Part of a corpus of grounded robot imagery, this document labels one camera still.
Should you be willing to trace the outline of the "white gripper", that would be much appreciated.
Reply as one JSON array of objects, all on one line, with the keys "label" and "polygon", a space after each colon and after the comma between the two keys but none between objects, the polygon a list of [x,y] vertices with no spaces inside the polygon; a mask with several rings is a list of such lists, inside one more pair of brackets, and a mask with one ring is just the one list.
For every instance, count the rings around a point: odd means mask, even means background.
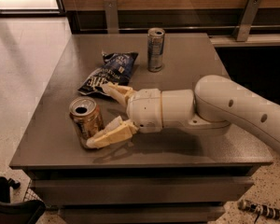
[{"label": "white gripper", "polygon": [[128,140],[138,132],[138,128],[140,133],[161,131],[160,90],[143,89],[135,92],[132,87],[111,82],[103,84],[102,89],[120,105],[127,106],[129,119],[123,120],[121,116],[116,117],[103,130],[89,138],[86,147],[102,148]]}]

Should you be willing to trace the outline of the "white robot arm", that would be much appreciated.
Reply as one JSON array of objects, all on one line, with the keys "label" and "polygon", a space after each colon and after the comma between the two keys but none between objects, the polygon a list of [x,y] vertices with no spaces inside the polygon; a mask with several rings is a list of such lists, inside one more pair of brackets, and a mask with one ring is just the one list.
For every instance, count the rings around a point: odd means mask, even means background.
[{"label": "white robot arm", "polygon": [[202,135],[224,133],[235,124],[280,154],[280,105],[228,78],[202,77],[193,90],[136,91],[112,83],[104,84],[102,88],[126,108],[128,118],[113,119],[87,140],[88,148],[125,141],[135,133],[179,129]]}]

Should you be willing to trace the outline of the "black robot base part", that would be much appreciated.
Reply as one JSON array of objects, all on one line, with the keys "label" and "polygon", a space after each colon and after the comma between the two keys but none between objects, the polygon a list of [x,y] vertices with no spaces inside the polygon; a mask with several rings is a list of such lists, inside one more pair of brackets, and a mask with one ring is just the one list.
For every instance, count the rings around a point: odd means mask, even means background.
[{"label": "black robot base part", "polygon": [[20,182],[0,176],[0,224],[36,224],[44,214],[46,206],[42,201],[29,200],[13,203],[10,188],[18,188]]}]

